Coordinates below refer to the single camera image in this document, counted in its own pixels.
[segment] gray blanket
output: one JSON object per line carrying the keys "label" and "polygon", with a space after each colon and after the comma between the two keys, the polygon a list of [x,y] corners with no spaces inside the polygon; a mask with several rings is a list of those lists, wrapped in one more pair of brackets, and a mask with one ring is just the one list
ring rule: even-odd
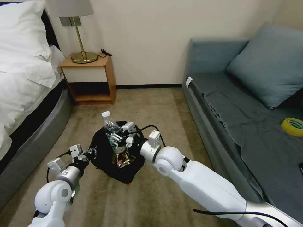
{"label": "gray blanket", "polygon": [[225,73],[193,74],[190,86],[204,95],[269,201],[303,223],[303,138],[285,133],[286,117],[303,119],[293,108],[268,110],[240,83]]}

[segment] baseboard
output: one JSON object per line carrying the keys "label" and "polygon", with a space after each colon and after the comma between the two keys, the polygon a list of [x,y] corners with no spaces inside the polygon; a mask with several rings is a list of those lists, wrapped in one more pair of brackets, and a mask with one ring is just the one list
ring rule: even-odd
{"label": "baseboard", "polygon": [[135,89],[135,88],[171,88],[182,87],[182,84],[142,84],[142,85],[117,85],[117,89]]}

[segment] nightstand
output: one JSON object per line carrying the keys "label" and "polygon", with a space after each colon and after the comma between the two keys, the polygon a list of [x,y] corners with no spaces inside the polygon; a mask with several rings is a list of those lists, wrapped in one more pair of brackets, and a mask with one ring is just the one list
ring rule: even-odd
{"label": "nightstand", "polygon": [[68,56],[60,67],[76,105],[114,104],[116,80],[110,56],[86,64],[74,63]]}

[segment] carpet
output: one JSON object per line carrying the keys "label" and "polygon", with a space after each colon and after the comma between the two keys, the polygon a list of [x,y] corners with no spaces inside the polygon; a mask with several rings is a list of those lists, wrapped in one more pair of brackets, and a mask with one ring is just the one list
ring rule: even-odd
{"label": "carpet", "polygon": [[[54,147],[0,212],[0,227],[30,224],[35,195],[46,183],[47,162],[74,144],[88,148],[94,133],[103,126],[101,113],[107,110],[116,121],[133,121],[138,127],[156,125],[167,146],[177,147],[189,159],[211,168],[181,88],[118,90],[114,105],[74,107]],[[151,131],[146,129],[145,137]],[[69,157],[63,160],[66,164],[70,162]],[[66,227],[235,226],[230,220],[194,213],[193,208],[202,207],[147,162],[130,186],[111,179],[90,164],[80,186],[72,207],[64,215]]]}

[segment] lamp stand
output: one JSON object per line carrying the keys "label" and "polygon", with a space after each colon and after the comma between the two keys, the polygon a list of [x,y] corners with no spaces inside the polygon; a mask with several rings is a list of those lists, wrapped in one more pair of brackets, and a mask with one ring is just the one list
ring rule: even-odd
{"label": "lamp stand", "polygon": [[74,53],[74,54],[71,55],[72,61],[74,63],[80,63],[80,64],[90,63],[90,62],[96,61],[98,59],[98,55],[96,53],[84,51],[82,41],[81,41],[81,37],[80,37],[80,34],[79,34],[79,30],[78,30],[78,27],[76,25],[75,18],[72,17],[72,19],[73,19],[73,23],[74,23],[74,26],[75,26],[75,29],[76,29],[77,37],[78,37],[78,40],[79,40],[79,43],[80,43],[80,47],[81,47],[81,52]]}

